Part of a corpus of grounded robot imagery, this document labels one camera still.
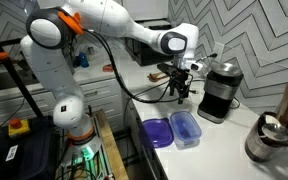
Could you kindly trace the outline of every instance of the cabinet door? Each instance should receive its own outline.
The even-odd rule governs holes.
[[[115,79],[83,84],[81,88],[84,92],[85,102],[121,94],[120,86]]]
[[[125,129],[123,122],[123,114],[107,117],[107,121],[113,133]]]
[[[91,105],[92,111],[104,110],[107,117],[122,113],[122,102],[120,95],[97,99],[94,101],[84,101],[85,112],[88,112],[88,105]]]
[[[44,115],[52,115],[52,110],[55,106],[55,98],[52,93],[46,92],[32,95],[37,106]],[[7,98],[0,101],[0,124],[7,120],[19,107],[21,107],[24,97]],[[33,118],[36,117],[30,105],[24,101],[22,108],[13,116],[18,118]]]

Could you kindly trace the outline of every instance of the coffee maker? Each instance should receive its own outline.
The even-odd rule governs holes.
[[[241,69],[230,63],[213,62],[204,85],[204,97],[197,113],[214,123],[222,123],[230,110],[244,77]]]

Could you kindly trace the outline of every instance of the red button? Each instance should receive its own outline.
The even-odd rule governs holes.
[[[19,129],[22,127],[22,123],[21,123],[21,120],[19,118],[14,118],[14,119],[10,120],[10,122],[8,124],[10,126],[12,126],[14,129]]]

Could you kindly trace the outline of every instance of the stainless steel pot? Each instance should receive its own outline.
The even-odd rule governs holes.
[[[265,138],[261,127],[266,123],[266,115],[274,116],[275,113],[265,112],[256,121],[245,141],[245,151],[249,158],[256,162],[265,162],[279,152],[283,147],[271,147],[263,142]]]

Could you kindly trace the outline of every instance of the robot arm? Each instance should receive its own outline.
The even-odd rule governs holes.
[[[199,35],[194,25],[183,23],[167,31],[150,30],[135,23],[126,9],[113,0],[66,0],[61,8],[71,16],[79,13],[80,24],[85,29],[112,37],[130,37],[160,53],[177,55],[181,61],[177,65],[179,69],[189,69],[185,62],[194,58]]]
[[[50,2],[40,0],[39,5],[43,7]],[[135,23],[128,12],[113,0],[65,0],[60,9],[34,12],[26,24],[29,35],[21,41],[23,53],[42,86],[53,92],[57,99],[54,123],[68,129],[70,138],[79,145],[91,140],[93,125],[84,113],[83,92],[61,51],[74,36],[72,29],[58,16],[62,10],[70,16],[78,13],[79,23],[84,29],[113,37],[137,39],[158,52],[177,55],[174,63],[179,70],[184,72],[190,68],[188,64],[194,58],[199,33],[194,25],[183,23],[171,30],[153,31]]]

